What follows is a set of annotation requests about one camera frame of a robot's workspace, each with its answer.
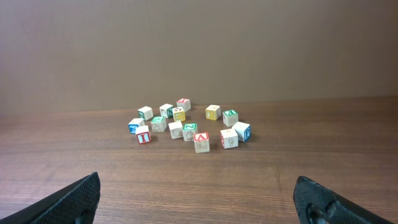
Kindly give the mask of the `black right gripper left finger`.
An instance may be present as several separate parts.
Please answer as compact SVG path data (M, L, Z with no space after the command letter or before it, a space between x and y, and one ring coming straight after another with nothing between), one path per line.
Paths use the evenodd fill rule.
M92 224L100 201L97 172L64 187L31 206L1 219L3 224Z

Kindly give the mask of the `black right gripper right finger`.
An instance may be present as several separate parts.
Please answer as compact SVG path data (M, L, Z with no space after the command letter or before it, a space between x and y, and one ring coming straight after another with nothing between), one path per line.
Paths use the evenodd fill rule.
M305 176L298 177L293 200L301 224L392 224Z

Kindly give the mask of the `blue rim wooden block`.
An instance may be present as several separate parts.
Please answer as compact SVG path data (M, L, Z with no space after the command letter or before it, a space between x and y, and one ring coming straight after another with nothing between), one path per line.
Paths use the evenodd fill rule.
M136 128L139 126L144 126L144 119L142 118L134 118L128 123L128 128L131 134L136 133Z

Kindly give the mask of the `red A top block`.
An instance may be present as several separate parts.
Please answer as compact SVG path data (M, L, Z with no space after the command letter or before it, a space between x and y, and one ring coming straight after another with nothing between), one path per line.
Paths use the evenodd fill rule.
M210 151L209 135L208 133L195 133L193 135L195 152L204 153Z

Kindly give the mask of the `green Z top block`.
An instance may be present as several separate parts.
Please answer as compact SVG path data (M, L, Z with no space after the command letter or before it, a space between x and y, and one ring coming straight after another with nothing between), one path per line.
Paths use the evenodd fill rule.
M193 141L194 134L198 132L198 126L196 123L185 123L182 131L184 141Z

